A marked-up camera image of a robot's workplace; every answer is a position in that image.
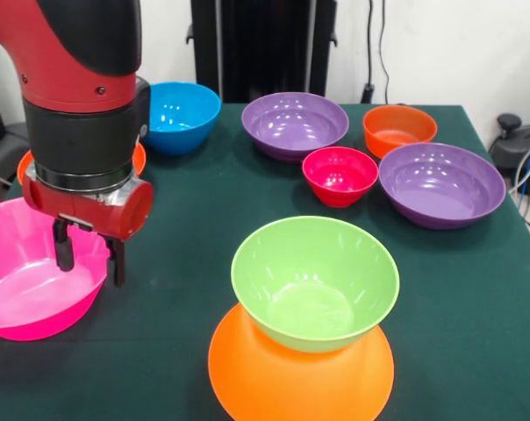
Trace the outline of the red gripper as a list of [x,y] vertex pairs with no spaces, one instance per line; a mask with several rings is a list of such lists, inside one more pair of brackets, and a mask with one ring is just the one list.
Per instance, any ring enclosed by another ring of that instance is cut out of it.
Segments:
[[145,224],[152,209],[152,184],[136,177],[108,193],[79,194],[48,187],[38,178],[26,175],[23,193],[36,211],[57,218],[53,223],[54,252],[58,268],[74,268],[74,252],[68,236],[68,222],[104,235],[109,251],[107,279],[116,288],[125,284],[125,243]]

